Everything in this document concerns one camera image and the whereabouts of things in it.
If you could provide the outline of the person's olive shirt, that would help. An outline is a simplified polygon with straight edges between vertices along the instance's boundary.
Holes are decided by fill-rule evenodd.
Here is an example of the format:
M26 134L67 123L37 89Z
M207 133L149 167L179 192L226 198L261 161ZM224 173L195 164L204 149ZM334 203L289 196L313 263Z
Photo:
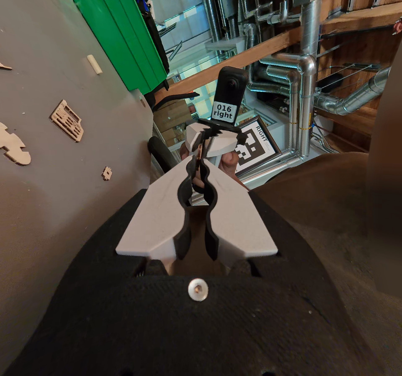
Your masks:
M385 375L401 375L401 298L377 289L370 260L368 160L363 152L325 153L283 170L253 192L318 255Z

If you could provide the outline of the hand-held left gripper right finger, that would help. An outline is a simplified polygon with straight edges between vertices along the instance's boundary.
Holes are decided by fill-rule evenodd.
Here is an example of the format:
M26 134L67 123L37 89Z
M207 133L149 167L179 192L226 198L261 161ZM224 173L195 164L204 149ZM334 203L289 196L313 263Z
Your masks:
M276 255L279 250L247 188L206 159L200 160L204 199L205 247L228 274L233 265L250 258Z

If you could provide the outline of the silver ribbed duct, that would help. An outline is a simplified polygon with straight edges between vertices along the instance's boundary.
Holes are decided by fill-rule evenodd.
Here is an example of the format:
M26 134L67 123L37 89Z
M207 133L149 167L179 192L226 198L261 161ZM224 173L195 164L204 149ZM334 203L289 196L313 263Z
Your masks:
M391 66L378 71L374 77L345 98L320 93L314 97L314 107L334 115L345 116L382 95Z

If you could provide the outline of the framed black-white marker sign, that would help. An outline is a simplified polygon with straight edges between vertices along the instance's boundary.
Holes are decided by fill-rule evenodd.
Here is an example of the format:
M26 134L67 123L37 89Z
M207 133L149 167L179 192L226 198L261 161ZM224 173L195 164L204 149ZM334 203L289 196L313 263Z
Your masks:
M249 173L282 154L259 115L241 124L239 128L245 135L246 142L244 145L238 144L235 148L239 157L236 167L237 177Z

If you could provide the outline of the silver vertical duct pipe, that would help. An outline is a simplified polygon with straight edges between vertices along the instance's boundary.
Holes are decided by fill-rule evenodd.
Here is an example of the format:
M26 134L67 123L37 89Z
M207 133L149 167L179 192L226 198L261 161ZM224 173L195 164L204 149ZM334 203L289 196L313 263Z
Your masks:
M300 60L301 94L299 116L299 153L309 156L317 82L317 54L322 0L314 0L301 8Z

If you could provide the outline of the person's right hand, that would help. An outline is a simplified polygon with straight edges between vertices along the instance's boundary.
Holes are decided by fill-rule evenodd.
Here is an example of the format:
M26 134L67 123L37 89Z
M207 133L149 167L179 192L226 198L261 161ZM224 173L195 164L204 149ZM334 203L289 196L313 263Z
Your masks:
M182 160L186 159L190 153L187 149L185 143L183 143L180 147L179 154ZM239 161L238 154L236 151L228 152L222 155L218 168L224 172L231 179L236 181L238 184L243 186L245 189L249 190L236 176L236 167ZM204 183L201 179L200 172L197 171L195 177L193 178L193 188L195 191L200 192L201 189L204 189Z

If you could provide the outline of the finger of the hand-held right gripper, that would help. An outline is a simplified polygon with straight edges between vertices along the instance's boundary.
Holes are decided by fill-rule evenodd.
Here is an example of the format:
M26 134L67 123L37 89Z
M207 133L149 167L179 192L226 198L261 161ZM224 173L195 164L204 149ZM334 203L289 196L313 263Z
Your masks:
M206 140L207 125L203 123L191 123L186 127L185 145L189 155L193 156Z
M243 132L220 131L216 136L211 137L206 157L216 157L232 152L238 144L244 145L246 140L247 136Z

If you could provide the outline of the white foam cylinder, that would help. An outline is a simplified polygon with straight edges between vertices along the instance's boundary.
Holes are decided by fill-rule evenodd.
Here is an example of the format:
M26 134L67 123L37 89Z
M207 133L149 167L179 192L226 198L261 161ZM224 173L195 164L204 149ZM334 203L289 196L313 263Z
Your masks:
M96 61L95 57L92 54L87 56L87 60L97 75L103 73L101 67L99 66L98 62Z

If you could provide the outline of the cardboard box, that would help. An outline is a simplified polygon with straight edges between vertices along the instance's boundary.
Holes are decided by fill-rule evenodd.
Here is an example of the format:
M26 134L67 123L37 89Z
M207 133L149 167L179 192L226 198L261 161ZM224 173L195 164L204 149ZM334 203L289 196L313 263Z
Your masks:
M186 123L192 119L184 99L166 103L153 115L153 121L168 147L183 141Z

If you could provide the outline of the wooden offcut with slot grid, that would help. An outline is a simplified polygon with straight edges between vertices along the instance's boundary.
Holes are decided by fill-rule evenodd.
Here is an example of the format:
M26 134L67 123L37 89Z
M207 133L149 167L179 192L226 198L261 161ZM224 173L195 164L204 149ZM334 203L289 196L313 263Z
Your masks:
M61 100L49 116L53 124L67 134L74 142L81 141L84 130L81 125L81 118L73 112L66 100Z

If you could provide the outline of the wooden beam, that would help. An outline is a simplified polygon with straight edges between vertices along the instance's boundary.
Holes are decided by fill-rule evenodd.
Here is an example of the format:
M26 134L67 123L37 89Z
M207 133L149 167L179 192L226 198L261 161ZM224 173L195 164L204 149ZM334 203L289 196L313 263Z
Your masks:
M171 85L169 90L159 90L155 93L156 103L159 103L162 99L171 95L192 92L214 80L217 80L219 71L222 69L222 67L230 66L241 69L268 55L274 54L286 47L298 43L300 39L301 27L285 31L221 63L208 67L190 77L182 79L181 81Z

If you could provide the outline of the green plastic bin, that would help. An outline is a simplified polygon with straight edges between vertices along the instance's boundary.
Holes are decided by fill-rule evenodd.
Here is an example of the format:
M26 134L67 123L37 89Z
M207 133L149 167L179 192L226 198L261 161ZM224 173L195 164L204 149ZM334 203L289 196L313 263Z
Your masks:
M73 0L129 91L168 88L168 60L152 16L136 0Z

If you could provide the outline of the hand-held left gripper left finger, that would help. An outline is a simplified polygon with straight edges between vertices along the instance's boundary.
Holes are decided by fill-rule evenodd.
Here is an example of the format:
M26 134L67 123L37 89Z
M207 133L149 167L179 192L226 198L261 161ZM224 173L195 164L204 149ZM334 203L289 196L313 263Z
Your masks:
M189 156L145 192L120 239L116 253L160 260L165 266L187 255L191 228L187 202L197 158Z

